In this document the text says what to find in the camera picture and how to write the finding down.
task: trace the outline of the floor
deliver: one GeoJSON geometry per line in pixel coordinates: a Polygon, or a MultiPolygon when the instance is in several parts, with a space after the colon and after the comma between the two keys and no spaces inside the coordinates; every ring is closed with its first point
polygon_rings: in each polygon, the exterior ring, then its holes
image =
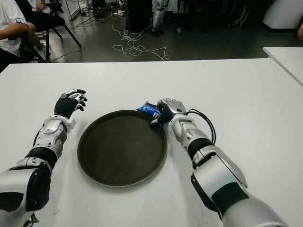
{"type": "MultiPolygon", "coordinates": [[[[66,18],[68,27],[74,27],[72,32],[82,40],[85,49],[68,54],[54,62],[116,62],[116,61],[161,61],[164,49],[156,53],[143,52],[139,56],[131,56],[113,49],[113,45],[123,45],[127,48],[127,41],[112,29],[112,26],[123,33],[125,19],[117,17],[114,20],[106,16],[104,23],[90,23],[78,26],[86,20],[94,21],[92,16],[76,16],[72,21],[66,18]]],[[[65,53],[78,49],[69,34],[58,28],[63,36],[61,40],[55,33],[50,34],[51,59],[56,59],[65,53]]],[[[172,61],[179,60],[208,60],[208,59],[238,59],[238,58],[266,58],[262,51],[264,46],[303,47],[293,33],[271,33],[260,26],[215,27],[210,33],[204,33],[199,24],[193,25],[193,32],[176,31],[172,19],[164,22],[165,34],[154,37],[148,30],[142,34],[141,40],[135,46],[142,45],[148,50],[166,47],[166,55],[172,61]]]]}

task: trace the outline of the blue snack bag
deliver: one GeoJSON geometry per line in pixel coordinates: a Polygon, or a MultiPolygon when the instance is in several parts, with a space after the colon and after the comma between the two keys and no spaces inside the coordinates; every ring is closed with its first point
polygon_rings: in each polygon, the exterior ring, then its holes
{"type": "Polygon", "coordinates": [[[160,111],[157,109],[157,106],[148,102],[146,102],[143,106],[139,107],[137,111],[147,114],[153,118],[158,118],[161,115],[160,111]]]}

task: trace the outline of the dark brown tray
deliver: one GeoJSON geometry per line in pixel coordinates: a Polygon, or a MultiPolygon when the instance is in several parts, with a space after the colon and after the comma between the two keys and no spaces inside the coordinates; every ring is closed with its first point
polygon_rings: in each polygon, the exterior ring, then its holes
{"type": "Polygon", "coordinates": [[[78,144],[78,160],[93,180],[128,186],[151,176],[166,157],[163,128],[150,127],[151,117],[120,110],[95,120],[78,144]]]}

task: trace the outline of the black chair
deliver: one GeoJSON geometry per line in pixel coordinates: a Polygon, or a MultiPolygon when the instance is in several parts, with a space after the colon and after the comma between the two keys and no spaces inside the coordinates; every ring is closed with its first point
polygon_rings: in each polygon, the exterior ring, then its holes
{"type": "Polygon", "coordinates": [[[10,37],[9,40],[15,40],[21,38],[20,45],[20,58],[22,63],[29,63],[32,60],[37,60],[45,63],[45,59],[35,50],[33,44],[28,39],[28,32],[20,33],[14,37],[10,37]]]}
{"type": "MultiPolygon", "coordinates": [[[[59,0],[50,0],[50,2],[51,3],[46,4],[46,6],[48,6],[51,9],[50,15],[60,17],[57,12],[64,13],[62,10],[62,4],[59,3],[59,0]]],[[[66,29],[66,31],[71,35],[71,37],[76,42],[76,44],[79,46],[79,48],[82,48],[79,41],[76,39],[76,37],[70,31],[70,29],[67,27],[65,20],[63,19],[62,21],[64,21],[64,23],[62,23],[58,26],[63,26],[66,29]]],[[[51,29],[60,37],[60,39],[62,39],[62,36],[55,29],[55,27],[52,27],[51,29]]],[[[46,60],[49,60],[49,30],[46,30],[46,60]]]]}

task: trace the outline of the robotic arm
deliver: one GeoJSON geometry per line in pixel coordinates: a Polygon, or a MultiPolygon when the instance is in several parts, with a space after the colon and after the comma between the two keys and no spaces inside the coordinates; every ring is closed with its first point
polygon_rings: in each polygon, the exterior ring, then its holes
{"type": "Polygon", "coordinates": [[[85,106],[85,91],[73,89],[57,101],[54,115],[45,119],[34,146],[24,159],[0,174],[0,227],[31,227],[34,212],[48,202],[51,175],[75,120],[71,114],[85,106]]]}
{"type": "Polygon", "coordinates": [[[161,115],[151,124],[169,122],[192,160],[191,182],[204,205],[219,214],[224,227],[287,227],[264,202],[252,196],[242,171],[186,114],[180,101],[162,99],[161,115]]]}

